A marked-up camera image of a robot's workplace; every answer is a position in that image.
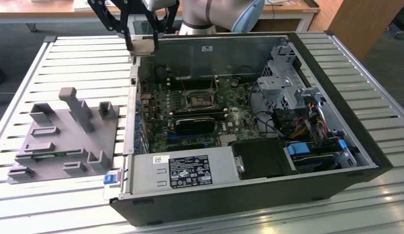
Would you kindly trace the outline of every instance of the sticker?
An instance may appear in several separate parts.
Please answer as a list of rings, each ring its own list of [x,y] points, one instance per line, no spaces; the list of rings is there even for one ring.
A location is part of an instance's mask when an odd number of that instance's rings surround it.
[[[201,52],[213,51],[213,46],[201,46]]]
[[[152,163],[167,163],[169,159],[169,155],[160,155],[160,156],[153,156],[152,157]]]
[[[212,172],[207,155],[171,158],[169,186],[173,189],[212,184]]]

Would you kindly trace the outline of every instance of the black plastic cover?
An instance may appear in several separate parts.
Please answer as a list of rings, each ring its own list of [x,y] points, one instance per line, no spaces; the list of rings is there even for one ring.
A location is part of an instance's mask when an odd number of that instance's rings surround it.
[[[229,143],[233,156],[243,161],[240,179],[271,178],[297,174],[284,153],[285,143],[276,138],[237,140]]]

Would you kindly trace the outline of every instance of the barcode sticker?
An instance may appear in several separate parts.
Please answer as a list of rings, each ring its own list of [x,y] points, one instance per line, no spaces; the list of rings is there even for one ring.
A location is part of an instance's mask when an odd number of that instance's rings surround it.
[[[153,156],[152,163],[168,163],[169,155]]]

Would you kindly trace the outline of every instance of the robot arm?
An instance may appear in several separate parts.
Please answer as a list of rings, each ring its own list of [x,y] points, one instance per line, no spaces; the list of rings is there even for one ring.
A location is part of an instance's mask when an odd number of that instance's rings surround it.
[[[184,0],[180,35],[216,33],[215,25],[233,33],[249,32],[264,3],[264,0]]]
[[[179,0],[111,0],[120,10],[117,20],[104,4],[104,0],[88,0],[92,10],[109,31],[116,31],[125,39],[127,49],[133,54],[135,48],[127,26],[129,14],[144,14],[153,29],[155,50],[164,32],[173,33]],[[259,20],[265,0],[183,0],[183,25],[180,34],[216,33],[215,25],[232,32],[249,32]],[[165,8],[165,16],[159,20],[156,10]]]
[[[88,0],[88,4],[109,31],[116,31],[119,36],[125,39],[128,51],[133,51],[131,34],[127,26],[128,15],[144,14],[153,29],[155,49],[159,48],[159,37],[164,31],[169,31],[175,21],[179,0],[111,0],[120,10],[120,20],[108,11],[104,0]],[[156,10],[165,8],[165,16],[159,20]]]

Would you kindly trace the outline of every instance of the white sticker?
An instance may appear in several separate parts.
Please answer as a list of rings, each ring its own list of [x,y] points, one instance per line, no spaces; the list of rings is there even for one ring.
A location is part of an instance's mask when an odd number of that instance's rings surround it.
[[[152,157],[152,163],[167,163],[169,159],[169,155],[160,155]]]
[[[208,180],[208,179],[211,179],[209,176],[203,176],[203,177],[201,177],[201,180]]]
[[[201,46],[201,52],[213,51],[213,46]]]

